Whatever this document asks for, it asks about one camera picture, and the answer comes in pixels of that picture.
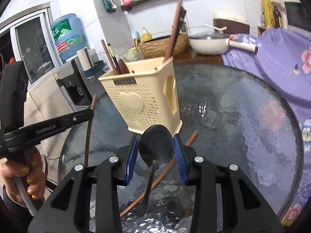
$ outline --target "yellow soap bottle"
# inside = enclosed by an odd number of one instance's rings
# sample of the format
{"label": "yellow soap bottle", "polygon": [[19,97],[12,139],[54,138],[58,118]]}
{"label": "yellow soap bottle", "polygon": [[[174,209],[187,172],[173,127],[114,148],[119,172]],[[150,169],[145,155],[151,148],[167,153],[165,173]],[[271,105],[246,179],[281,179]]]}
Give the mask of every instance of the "yellow soap bottle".
{"label": "yellow soap bottle", "polygon": [[140,36],[140,40],[141,40],[142,43],[152,39],[152,36],[151,36],[150,32],[148,32],[145,29],[145,27],[143,27],[143,29],[144,29],[144,32]]}

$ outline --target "purple cloth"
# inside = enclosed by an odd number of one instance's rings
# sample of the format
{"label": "purple cloth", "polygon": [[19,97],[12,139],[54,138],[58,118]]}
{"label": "purple cloth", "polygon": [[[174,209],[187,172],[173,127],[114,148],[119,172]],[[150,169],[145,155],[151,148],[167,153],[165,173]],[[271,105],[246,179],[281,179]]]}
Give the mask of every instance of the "purple cloth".
{"label": "purple cloth", "polygon": [[224,65],[250,72],[271,85],[295,113],[304,143],[304,169],[291,207],[301,209],[311,195],[311,38],[287,29],[267,29],[255,38],[246,34],[231,39],[257,44],[258,53],[231,48],[222,55]]}

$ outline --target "beige plastic utensil holder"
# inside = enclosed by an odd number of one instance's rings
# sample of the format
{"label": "beige plastic utensil holder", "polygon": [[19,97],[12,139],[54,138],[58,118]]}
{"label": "beige plastic utensil holder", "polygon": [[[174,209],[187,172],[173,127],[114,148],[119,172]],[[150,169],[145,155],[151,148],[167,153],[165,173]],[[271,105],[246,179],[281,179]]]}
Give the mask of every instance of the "beige plastic utensil holder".
{"label": "beige plastic utensil holder", "polygon": [[130,62],[129,74],[111,70],[99,77],[129,131],[143,134],[154,124],[165,126],[172,135],[180,131],[173,58],[163,61],[164,57]]}

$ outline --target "hand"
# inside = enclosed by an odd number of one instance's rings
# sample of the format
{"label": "hand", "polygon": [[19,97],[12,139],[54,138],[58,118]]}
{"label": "hand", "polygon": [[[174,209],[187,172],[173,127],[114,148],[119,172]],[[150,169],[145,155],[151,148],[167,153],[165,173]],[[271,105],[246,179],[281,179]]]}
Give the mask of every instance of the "hand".
{"label": "hand", "polygon": [[24,201],[15,186],[13,177],[27,176],[27,193],[32,195],[34,200],[43,198],[45,192],[45,174],[42,171],[42,159],[38,151],[31,158],[31,167],[25,164],[8,160],[0,164],[0,175],[4,181],[7,195],[14,201],[24,204]]}

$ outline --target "silver screw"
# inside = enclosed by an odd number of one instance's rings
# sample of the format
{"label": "silver screw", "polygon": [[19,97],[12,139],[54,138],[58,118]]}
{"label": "silver screw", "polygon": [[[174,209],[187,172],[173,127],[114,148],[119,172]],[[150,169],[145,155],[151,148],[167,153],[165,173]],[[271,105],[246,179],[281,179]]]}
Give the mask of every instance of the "silver screw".
{"label": "silver screw", "polygon": [[79,164],[79,165],[76,165],[75,166],[75,170],[78,172],[78,171],[81,171],[83,169],[83,165]]}
{"label": "silver screw", "polygon": [[238,170],[238,166],[235,165],[235,164],[231,164],[231,165],[229,166],[229,168],[230,168],[232,171]]}
{"label": "silver screw", "polygon": [[115,162],[117,162],[119,159],[118,159],[118,157],[116,157],[116,156],[113,156],[113,157],[110,157],[109,158],[109,161],[110,161],[110,163],[115,163]]}
{"label": "silver screw", "polygon": [[202,158],[201,156],[197,156],[194,158],[194,161],[198,163],[202,163],[204,161],[204,158]]}

